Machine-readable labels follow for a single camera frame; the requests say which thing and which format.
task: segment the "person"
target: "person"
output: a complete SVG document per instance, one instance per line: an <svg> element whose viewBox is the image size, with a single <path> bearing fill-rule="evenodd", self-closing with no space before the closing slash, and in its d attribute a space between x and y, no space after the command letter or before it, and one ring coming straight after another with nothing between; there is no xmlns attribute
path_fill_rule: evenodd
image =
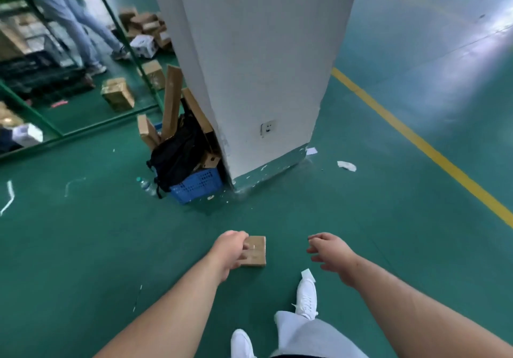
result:
<svg viewBox="0 0 513 358"><path fill-rule="evenodd" d="M192 358L215 292L240 265L247 233L227 231L211 250L96 357ZM337 273L367 304L400 357L512 357L513 347L466 317L420 293L378 265L355 254L339 237L308 237L307 252L321 269ZM279 311L278 350L272 356L364 358L366 355L329 324L316 319L317 293L304 271L295 313ZM249 336L236 330L231 358L253 358Z"/></svg>
<svg viewBox="0 0 513 358"><path fill-rule="evenodd" d="M99 59L91 38L82 27L85 25L98 34L112 49L114 60L128 60L130 55L123 44L96 18L86 11L77 0L35 0L45 16L59 23L76 44L87 73L91 76L104 73L107 67Z"/></svg>

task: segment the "green metal frame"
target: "green metal frame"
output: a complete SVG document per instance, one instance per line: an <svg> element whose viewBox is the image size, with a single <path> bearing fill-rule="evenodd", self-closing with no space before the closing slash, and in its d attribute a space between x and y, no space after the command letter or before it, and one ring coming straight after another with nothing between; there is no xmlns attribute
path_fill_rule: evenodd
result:
<svg viewBox="0 0 513 358"><path fill-rule="evenodd" d="M30 1L30 0L0 0L0 4L20 2L20 1L27 2L27 1ZM146 107L140 108L140 109L134 109L134 110L132 110L130 112L126 112L124 114L112 117L112 118L107 119L105 121L100 121L100 122L97 122L95 124L89 125L87 127L83 127L83 128L80 128L80 129L77 129L77 130L74 130L74 131L71 131L71 132L68 132L68 133L63 133L61 130L59 130L59 128L57 128L46 117L41 115L38 111L36 111L32 107L28 106L24 102L23 99L21 99L18 95L16 95L16 93L14 93L9 87L7 87L7 85L4 83L4 81L2 79L0 79L0 90L3 90L8 96L10 96L11 99L15 100L16 103L18 103L20 106L22 106L25 110L29 111L29 113L32 114L34 116L34 118L37 119L37 121L41 122L41 125L44 125L47 129L51 130L56 135L55 138L50 139L48 141L45 141L45 142L43 142L41 144L38 144L38 145L35 145L35 146L32 146L32 147L26 147L26 148L22 148L22 149L19 149L19 150L15 150L15 151L13 151L11 153L2 154L2 155L0 155L0 160L11 158L13 156L18 156L20 153L23 153L23 152L34 152L36 149L41 149L41 148L46 147L46 146L48 146L50 144L54 144L56 142L68 139L70 137L80 135L82 133L85 133L85 132L90 131L90 130L95 129L95 128L106 126L108 124L114 123L116 121L120 121L120 120L128 118L130 116L134 116L134 115L140 114L142 112L150 111L150 110L153 110L153 109L156 109L156 108L159 108L161 112L164 111L164 105L162 103L162 100L160 99L159 95L157 94L156 89L151 84L148 76L146 76L146 74L144 73L144 69L143 69L143 66L142 66L140 60L138 59L137 55L135 54L135 52L131 48L128 40L126 39L126 37L124 35L124 31L121 28L121 26L119 25L116 16L114 15L112 9L110 8L109 4L107 3L107 0L102 0L102 2L105 5L105 8L106 8L107 12L109 13L110 17L112 18L112 21L114 22L114 25L116 26L117 31L119 33L123 34L121 36L120 40L125 45L126 49L130 52L130 55L132 56L132 59L134 60L135 65L137 66L137 69L141 73L142 79L143 79L144 83L146 84L146 86L148 87L148 89L150 90L150 93L153 96L153 99L155 100L156 104L153 104L153 105L150 105L150 106L146 106ZM17 14L17 13L18 13L18 9L13 9L13 14ZM6 14L7 14L6 11L2 12L2 16L5 16Z"/></svg>

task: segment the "sneaker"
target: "sneaker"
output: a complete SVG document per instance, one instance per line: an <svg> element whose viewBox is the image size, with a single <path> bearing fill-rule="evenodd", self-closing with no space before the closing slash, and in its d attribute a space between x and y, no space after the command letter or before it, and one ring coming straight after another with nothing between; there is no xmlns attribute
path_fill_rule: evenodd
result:
<svg viewBox="0 0 513 358"><path fill-rule="evenodd" d="M317 291L316 279L313 278L310 269L301 272L302 279L298 285L296 294L297 303L296 314L304 316L308 320L313 320L318 315L317 313Z"/></svg>
<svg viewBox="0 0 513 358"><path fill-rule="evenodd" d="M120 50L114 50L112 51L112 53L110 54L110 56L112 57L112 59L114 61L119 61L119 60L129 60L130 59L130 53L128 52L128 50L126 49L125 46L121 47Z"/></svg>
<svg viewBox="0 0 513 358"><path fill-rule="evenodd" d="M95 76L97 74L102 74L107 71L107 67L102 64L96 64L96 65L89 65L86 67L86 73L89 74L89 76Z"/></svg>
<svg viewBox="0 0 513 358"><path fill-rule="evenodd" d="M235 330L231 336L231 358L256 358L253 345L244 330Z"/></svg>

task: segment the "black bag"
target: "black bag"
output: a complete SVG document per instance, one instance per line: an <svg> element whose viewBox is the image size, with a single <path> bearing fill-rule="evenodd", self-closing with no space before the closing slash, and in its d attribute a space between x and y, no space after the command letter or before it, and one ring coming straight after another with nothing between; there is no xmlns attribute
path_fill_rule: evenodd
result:
<svg viewBox="0 0 513 358"><path fill-rule="evenodd" d="M170 187L181 183L200 163L208 142L200 124L192 111L182 102L185 113L178 118L176 133L163 141L152 152L146 165L157 172L155 183L157 195L159 188L169 192Z"/></svg>

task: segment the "concrete column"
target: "concrete column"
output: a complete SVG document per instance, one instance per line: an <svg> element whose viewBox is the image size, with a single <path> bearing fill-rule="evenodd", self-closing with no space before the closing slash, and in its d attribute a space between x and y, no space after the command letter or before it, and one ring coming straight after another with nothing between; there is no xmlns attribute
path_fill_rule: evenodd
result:
<svg viewBox="0 0 513 358"><path fill-rule="evenodd" d="M353 0L157 1L234 188L302 160Z"/></svg>

